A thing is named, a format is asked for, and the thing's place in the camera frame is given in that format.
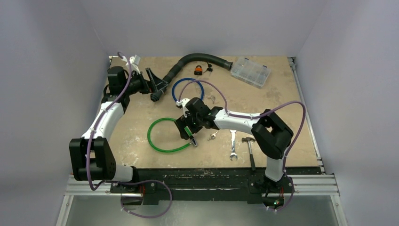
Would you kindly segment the orange black padlock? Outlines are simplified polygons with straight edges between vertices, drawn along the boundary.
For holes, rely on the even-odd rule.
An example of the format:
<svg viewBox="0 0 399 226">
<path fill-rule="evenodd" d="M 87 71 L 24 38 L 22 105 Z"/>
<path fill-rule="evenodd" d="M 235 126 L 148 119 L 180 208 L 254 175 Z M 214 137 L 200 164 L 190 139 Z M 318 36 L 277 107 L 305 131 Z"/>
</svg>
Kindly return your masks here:
<svg viewBox="0 0 399 226">
<path fill-rule="evenodd" d="M 197 65 L 194 69 L 194 75 L 201 76 L 203 74 L 203 69 L 201 65 Z"/>
</svg>

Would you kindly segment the small black hammer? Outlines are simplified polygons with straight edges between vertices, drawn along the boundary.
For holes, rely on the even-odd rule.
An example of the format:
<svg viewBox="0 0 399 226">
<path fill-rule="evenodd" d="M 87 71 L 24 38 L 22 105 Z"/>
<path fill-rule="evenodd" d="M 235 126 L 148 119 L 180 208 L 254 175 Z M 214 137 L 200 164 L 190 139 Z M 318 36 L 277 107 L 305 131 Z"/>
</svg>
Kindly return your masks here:
<svg viewBox="0 0 399 226">
<path fill-rule="evenodd" d="M 256 171 L 256 166 L 255 166 L 255 160 L 252 152 L 252 143 L 255 142 L 255 139 L 252 137 L 243 137 L 241 139 L 243 143 L 247 143 L 248 149 L 249 149 L 249 158 L 250 158 L 250 164 L 251 164 L 251 170 L 253 172 Z"/>
</svg>

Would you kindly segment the black key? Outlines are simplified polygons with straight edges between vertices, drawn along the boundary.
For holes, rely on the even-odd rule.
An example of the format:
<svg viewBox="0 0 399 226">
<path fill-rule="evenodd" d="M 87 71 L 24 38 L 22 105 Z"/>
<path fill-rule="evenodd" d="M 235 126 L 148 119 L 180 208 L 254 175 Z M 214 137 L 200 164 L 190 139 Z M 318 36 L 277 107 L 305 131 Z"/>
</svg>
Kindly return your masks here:
<svg viewBox="0 0 399 226">
<path fill-rule="evenodd" d="M 212 71 L 213 71 L 213 66 L 210 63 L 207 62 L 206 72 L 210 72 L 211 73 Z"/>
</svg>

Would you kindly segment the clear plastic organizer box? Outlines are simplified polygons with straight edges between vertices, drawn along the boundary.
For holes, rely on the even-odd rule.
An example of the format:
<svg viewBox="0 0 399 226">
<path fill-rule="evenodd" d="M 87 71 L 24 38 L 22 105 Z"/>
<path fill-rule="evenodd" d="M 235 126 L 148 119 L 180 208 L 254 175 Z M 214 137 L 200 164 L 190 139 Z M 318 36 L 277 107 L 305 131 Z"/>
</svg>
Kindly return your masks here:
<svg viewBox="0 0 399 226">
<path fill-rule="evenodd" d="M 261 89 L 268 79 L 271 69 L 246 57 L 239 57 L 230 70 L 232 77 Z"/>
</svg>

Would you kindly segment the silver open-end wrench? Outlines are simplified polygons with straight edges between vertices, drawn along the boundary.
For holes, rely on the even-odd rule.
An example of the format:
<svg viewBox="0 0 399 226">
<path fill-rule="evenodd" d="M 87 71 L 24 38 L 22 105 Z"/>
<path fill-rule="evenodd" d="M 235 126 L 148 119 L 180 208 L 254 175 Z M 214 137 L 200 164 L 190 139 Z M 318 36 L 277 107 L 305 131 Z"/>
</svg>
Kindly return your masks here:
<svg viewBox="0 0 399 226">
<path fill-rule="evenodd" d="M 235 139 L 236 139 L 236 130 L 230 130 L 231 133 L 231 154 L 230 154 L 230 160 L 233 161 L 233 159 L 237 160 L 237 154 L 236 154 L 236 148 L 235 148 Z"/>
</svg>

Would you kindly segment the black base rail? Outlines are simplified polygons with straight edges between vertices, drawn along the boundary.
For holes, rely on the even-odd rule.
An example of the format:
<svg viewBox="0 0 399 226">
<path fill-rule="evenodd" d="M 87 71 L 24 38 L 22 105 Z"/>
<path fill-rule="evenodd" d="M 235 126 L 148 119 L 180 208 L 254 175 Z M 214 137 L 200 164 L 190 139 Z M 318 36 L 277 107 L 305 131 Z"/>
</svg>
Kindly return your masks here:
<svg viewBox="0 0 399 226">
<path fill-rule="evenodd" d="M 265 168 L 138 169 L 143 185 L 112 185 L 112 194 L 143 194 L 145 205 L 159 201 L 227 201 L 279 207 L 291 194 L 295 175 L 321 175 L 317 167 L 289 167 L 278 185 L 266 180 Z"/>
</svg>

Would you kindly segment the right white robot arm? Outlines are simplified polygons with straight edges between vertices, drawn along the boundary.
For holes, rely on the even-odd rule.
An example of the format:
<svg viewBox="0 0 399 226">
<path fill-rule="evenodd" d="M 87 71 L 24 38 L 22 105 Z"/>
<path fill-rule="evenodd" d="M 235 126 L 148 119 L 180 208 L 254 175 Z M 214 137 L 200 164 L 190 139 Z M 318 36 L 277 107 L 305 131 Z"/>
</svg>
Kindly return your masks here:
<svg viewBox="0 0 399 226">
<path fill-rule="evenodd" d="M 250 134 L 267 157 L 264 185 L 271 192 L 282 187 L 285 155 L 293 138 L 291 128 L 274 112 L 239 113 L 222 107 L 209 108 L 197 97 L 176 102 L 183 115 L 175 121 L 182 139 L 192 139 L 202 128 L 227 129 Z"/>
</svg>

